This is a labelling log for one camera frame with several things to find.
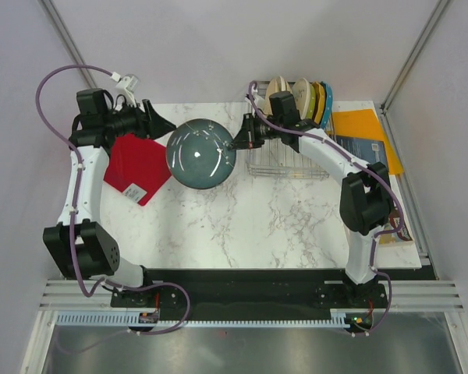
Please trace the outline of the dark blue blossom plate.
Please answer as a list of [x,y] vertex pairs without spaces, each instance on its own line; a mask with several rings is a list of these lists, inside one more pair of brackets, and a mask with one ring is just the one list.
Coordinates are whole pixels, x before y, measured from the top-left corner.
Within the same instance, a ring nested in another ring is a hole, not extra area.
[[225,182],[236,166],[230,132],[207,118],[181,124],[168,139],[165,158],[172,176],[191,189],[212,189]]

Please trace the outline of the blue and cream plate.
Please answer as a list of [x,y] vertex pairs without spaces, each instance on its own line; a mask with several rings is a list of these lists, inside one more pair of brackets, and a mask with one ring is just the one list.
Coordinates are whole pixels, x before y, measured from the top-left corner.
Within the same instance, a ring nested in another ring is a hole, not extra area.
[[281,91],[292,92],[289,82],[282,76],[280,77],[280,79],[281,79]]

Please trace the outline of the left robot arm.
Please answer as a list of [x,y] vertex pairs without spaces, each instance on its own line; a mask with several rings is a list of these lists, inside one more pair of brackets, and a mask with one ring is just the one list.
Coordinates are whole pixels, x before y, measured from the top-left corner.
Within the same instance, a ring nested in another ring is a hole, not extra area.
[[138,306],[154,301],[155,287],[144,280],[142,266],[124,259],[116,240],[101,225],[101,192],[112,147],[119,137],[159,139],[175,126],[161,117],[148,99],[137,102],[135,75],[114,72],[120,108],[115,98],[100,88],[82,90],[76,95],[80,113],[73,121],[66,143],[71,150],[71,172],[66,201],[56,224],[45,228],[43,241],[62,276],[79,282],[94,278],[129,290]]

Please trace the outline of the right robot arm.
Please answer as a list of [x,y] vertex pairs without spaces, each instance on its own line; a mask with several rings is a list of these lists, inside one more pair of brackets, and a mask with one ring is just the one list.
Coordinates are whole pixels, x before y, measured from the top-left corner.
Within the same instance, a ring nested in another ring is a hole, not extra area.
[[349,232],[343,301],[362,305],[378,281],[375,251],[378,237],[388,223],[395,196],[384,164],[369,164],[338,145],[311,119],[302,119],[291,93],[271,96],[270,116],[257,106],[252,92],[246,95],[252,111],[243,117],[241,129],[230,143],[233,150],[260,148],[269,139],[280,139],[295,152],[311,159],[340,188],[339,215]]

